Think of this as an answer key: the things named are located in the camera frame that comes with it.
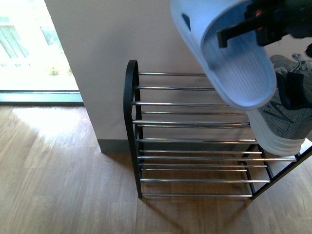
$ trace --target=shoe rack shelf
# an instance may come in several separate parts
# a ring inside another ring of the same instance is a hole
[[[312,147],[291,157],[266,153],[255,139],[187,138],[191,129],[207,131],[249,129],[248,121],[220,121],[242,116],[224,103],[177,103],[141,100],[141,92],[214,92],[213,88],[145,86],[140,77],[202,77],[204,74],[139,72],[128,63],[124,89],[124,120],[136,189],[145,196],[211,196],[255,199],[312,154]],[[225,112],[211,111],[225,108]],[[203,121],[209,116],[210,121]],[[158,129],[157,137],[151,137]],[[170,138],[166,131],[185,131]]]

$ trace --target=white slide sandal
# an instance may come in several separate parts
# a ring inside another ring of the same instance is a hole
[[[255,32],[219,48],[216,32],[244,21],[245,0],[170,0],[175,26],[206,76],[233,108],[247,111],[266,104],[276,89],[273,66]]]

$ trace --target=gray sneaker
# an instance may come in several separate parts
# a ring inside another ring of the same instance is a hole
[[[266,151],[292,156],[312,130],[312,67],[309,61],[292,61],[272,56],[277,89],[272,99],[257,110],[248,111],[251,128]]]

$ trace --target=glass door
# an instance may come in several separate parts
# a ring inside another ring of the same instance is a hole
[[[0,3],[0,90],[77,91],[44,0]]]

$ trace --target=wooden floor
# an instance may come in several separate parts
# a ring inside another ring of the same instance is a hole
[[[0,107],[0,234],[312,234],[312,160],[254,201],[137,198],[84,108]]]

